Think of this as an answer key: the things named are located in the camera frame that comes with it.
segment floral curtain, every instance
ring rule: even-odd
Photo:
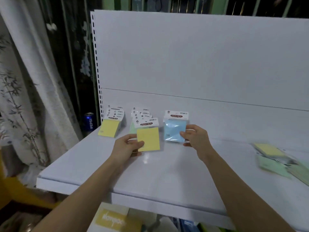
[[[0,112],[20,160],[42,169],[81,140],[37,0],[0,0]]]

